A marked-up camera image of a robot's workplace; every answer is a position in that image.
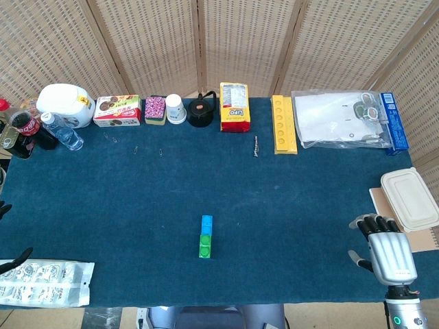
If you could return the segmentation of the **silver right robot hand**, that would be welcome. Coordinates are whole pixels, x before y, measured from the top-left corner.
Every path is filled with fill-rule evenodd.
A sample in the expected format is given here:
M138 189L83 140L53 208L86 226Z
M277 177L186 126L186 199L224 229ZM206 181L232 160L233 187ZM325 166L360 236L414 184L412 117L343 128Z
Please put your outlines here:
M370 252L370 260L366 260L357 252L348 251L358 267L374 273L386 286L409 285L417 279L410 243L393 218L378 214L361 215L349 223L349 228L358 229L363 234Z

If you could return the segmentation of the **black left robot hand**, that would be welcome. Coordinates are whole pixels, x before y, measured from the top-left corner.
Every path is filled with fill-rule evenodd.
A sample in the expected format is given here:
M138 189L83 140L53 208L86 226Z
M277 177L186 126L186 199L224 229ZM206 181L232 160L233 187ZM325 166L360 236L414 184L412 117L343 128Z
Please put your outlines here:
M0 219L3 219L3 216L9 212L12 208L12 204L6 204L3 200L1 200L0 202ZM15 268L17 268L18 266L22 265L32 254L33 252L33 248L29 247L27 248L18 258L15 258L14 260L8 262L8 263L3 263L0 266L0 274L5 274L8 271L11 271Z

